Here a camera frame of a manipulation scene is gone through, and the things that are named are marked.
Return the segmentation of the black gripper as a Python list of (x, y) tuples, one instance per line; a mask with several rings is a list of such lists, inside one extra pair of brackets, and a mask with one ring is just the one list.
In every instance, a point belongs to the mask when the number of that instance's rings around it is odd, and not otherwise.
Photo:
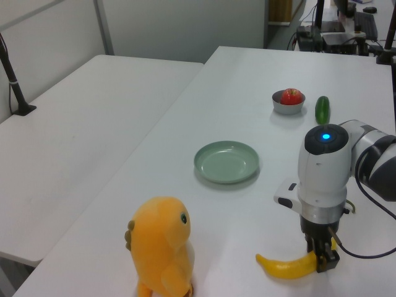
[(307, 253), (316, 253), (316, 271), (318, 273), (326, 272), (336, 268), (340, 256), (338, 252), (331, 247), (330, 241), (332, 235), (328, 231), (328, 227), (332, 231), (337, 232), (339, 221), (327, 224), (318, 224), (310, 222), (300, 216), (301, 231), (305, 234)]

